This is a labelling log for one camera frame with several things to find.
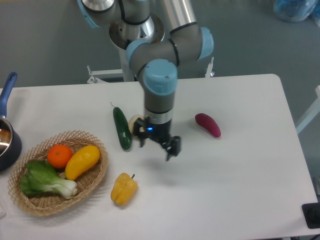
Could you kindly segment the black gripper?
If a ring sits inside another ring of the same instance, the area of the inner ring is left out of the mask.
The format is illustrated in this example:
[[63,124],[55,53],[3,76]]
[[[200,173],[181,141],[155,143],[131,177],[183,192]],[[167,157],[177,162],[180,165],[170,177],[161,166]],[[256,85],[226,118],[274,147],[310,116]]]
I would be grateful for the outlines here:
[[181,151],[181,137],[171,136],[171,123],[169,120],[165,123],[156,124],[151,122],[151,118],[148,116],[142,120],[138,118],[134,123],[133,134],[137,136],[140,147],[145,145],[145,140],[150,139],[166,150],[166,161],[169,161],[171,157],[176,157]]

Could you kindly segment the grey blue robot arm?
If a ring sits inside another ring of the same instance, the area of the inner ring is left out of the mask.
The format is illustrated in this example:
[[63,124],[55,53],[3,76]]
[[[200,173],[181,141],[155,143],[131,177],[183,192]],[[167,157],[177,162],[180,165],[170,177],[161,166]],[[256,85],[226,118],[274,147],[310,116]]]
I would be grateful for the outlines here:
[[144,91],[144,118],[133,125],[140,144],[150,139],[168,157],[181,151],[181,138],[170,134],[179,65],[209,56],[214,49],[208,28],[197,23],[188,0],[163,0],[169,25],[164,39],[162,21],[150,10],[148,0],[79,0],[87,23],[109,25],[109,37],[122,55],[122,71],[137,79]]

